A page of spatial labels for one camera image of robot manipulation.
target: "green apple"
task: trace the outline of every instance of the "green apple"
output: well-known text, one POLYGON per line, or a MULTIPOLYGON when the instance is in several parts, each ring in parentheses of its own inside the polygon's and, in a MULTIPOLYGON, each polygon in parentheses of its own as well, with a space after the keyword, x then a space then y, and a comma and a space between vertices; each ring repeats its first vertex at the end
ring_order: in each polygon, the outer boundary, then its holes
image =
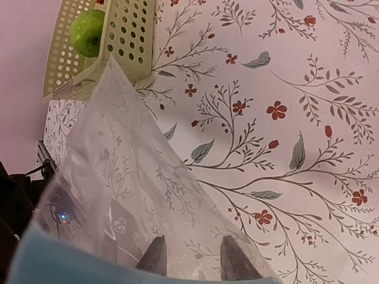
POLYGON ((105 12, 89 10, 73 20, 70 27, 70 40, 73 48, 85 57, 99 55, 102 25, 105 12))

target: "dark object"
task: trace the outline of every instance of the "dark object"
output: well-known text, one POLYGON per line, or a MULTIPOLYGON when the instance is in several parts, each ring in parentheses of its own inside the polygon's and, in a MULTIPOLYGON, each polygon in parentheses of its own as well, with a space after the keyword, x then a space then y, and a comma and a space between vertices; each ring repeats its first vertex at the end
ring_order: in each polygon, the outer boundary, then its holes
POLYGON ((230 235, 223 237, 220 260, 222 281, 262 279, 236 240, 230 235))
POLYGON ((136 269, 167 276, 167 248, 165 236, 156 237, 147 248, 136 269))

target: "red flower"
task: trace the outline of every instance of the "red flower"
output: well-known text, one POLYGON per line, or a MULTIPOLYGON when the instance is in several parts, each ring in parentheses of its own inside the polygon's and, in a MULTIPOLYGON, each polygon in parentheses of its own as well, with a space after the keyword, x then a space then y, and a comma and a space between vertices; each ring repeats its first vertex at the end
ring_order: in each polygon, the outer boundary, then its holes
POLYGON ((272 114, 272 119, 277 120, 278 118, 285 118, 285 112, 287 107, 281 105, 280 101, 276 101, 274 106, 269 106, 266 110, 268 114, 272 114))
POLYGON ((316 18, 314 16, 306 16, 304 18, 304 22, 308 27, 311 27, 313 25, 316 25, 316 18))
POLYGON ((367 196, 365 196, 365 192, 363 189, 356 191, 353 193, 353 199, 351 201, 356 203, 357 206, 361 206, 362 202, 367 203, 367 196))
POLYGON ((278 146, 279 146, 279 141, 278 140, 273 140, 270 143, 268 143, 268 148, 269 149, 275 149, 278 146))
POLYGON ((238 58, 238 56, 237 55, 234 55, 234 56, 232 56, 232 54, 231 53, 229 53, 228 55, 227 55, 227 60, 225 60, 225 63, 226 64, 231 64, 231 65, 234 65, 234 64, 236 64, 236 60, 237 60, 237 58, 238 58))
POLYGON ((170 57, 171 55, 174 54, 174 51, 172 50, 172 46, 169 46, 168 50, 165 50, 165 54, 167 57, 170 57))
POLYGON ((331 138, 332 134, 333 134, 332 128, 329 125, 325 126, 326 137, 331 138))
POLYGON ((237 101, 233 104, 233 112, 237 112, 238 115, 242 115, 242 111, 246 108, 246 104, 241 101, 237 101))
POLYGON ((196 88, 193 89, 193 86, 194 84, 189 84, 188 89, 184 90, 184 93, 188 94, 190 98, 192 98, 192 96, 197 92, 197 89, 196 88))
POLYGON ((255 213, 254 218, 258 220, 260 225, 263 225, 263 224, 268 225, 271 223, 270 220, 272 219, 272 215, 269 214, 266 209, 264 209, 262 213, 255 213))
POLYGON ((179 4, 179 0, 171 0, 170 6, 174 6, 174 5, 178 5, 178 4, 179 4))

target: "gray-green leaf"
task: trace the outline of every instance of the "gray-green leaf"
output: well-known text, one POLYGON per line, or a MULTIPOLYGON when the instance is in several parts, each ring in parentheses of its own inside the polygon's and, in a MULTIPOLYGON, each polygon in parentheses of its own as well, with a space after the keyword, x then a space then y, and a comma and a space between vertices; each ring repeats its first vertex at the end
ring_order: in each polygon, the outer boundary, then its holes
POLYGON ((191 158, 193 159, 194 163, 199 164, 203 160, 203 158, 208 155, 209 151, 211 150, 214 143, 214 139, 210 141, 209 143, 205 143, 203 145, 200 145, 191 153, 191 158))
POLYGON ((178 123, 175 123, 175 125, 171 127, 171 129, 164 134, 167 141, 169 141, 174 136, 177 124, 178 123))
POLYGON ((303 135, 300 132, 300 138, 298 142, 294 146, 294 150, 292 152, 292 160, 290 163, 291 170, 298 170, 304 164, 306 160, 306 149, 304 148, 303 135))
POLYGON ((242 64, 247 68, 257 69, 262 66, 266 66, 270 62, 271 58, 268 51, 262 52, 257 59, 250 61, 249 63, 242 64))
POLYGON ((329 2, 329 6, 332 7, 334 10, 336 10, 337 12, 342 12, 342 13, 345 13, 345 14, 350 14, 345 9, 343 9, 341 6, 337 5, 336 2, 329 2))
POLYGON ((166 77, 174 77, 176 78, 176 76, 170 72, 167 72, 167 71, 164 71, 164 70, 161 70, 158 72, 159 75, 162 75, 162 76, 166 76, 166 77))
POLYGON ((277 199, 283 193, 277 193, 274 191, 252 191, 250 194, 254 197, 259 198, 259 199, 273 200, 273 199, 277 199))
POLYGON ((303 4, 303 0, 293 0, 295 5, 300 9, 304 9, 304 4, 303 4))

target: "floral wallpaper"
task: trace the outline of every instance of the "floral wallpaper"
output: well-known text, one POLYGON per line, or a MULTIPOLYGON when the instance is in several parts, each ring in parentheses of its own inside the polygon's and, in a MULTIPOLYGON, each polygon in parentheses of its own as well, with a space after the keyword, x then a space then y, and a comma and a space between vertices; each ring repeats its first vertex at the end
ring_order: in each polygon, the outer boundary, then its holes
MULTIPOLYGON (((377 21, 377 0, 157 0, 152 75, 134 87, 284 283, 377 282, 377 21)), ((57 164, 85 104, 49 105, 57 164)))

